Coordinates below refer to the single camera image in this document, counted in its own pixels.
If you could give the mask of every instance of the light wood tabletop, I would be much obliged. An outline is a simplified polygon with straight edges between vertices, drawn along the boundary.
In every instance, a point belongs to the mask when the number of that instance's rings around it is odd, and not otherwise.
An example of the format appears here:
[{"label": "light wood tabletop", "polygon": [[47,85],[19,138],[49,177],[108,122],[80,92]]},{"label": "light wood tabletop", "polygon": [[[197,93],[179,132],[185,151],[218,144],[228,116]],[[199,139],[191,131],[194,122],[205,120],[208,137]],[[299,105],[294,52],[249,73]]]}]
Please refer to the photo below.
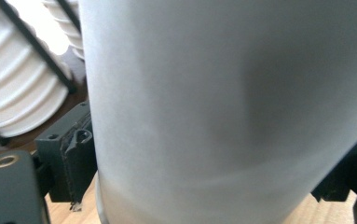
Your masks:
[{"label": "light wood tabletop", "polygon": [[[283,224],[353,224],[352,206],[356,195],[350,194],[344,203],[317,203],[308,195],[286,218]],[[52,203],[47,195],[48,210],[52,224],[96,224],[100,223],[95,200],[94,180],[87,190],[81,212],[70,211],[69,203]]]}]

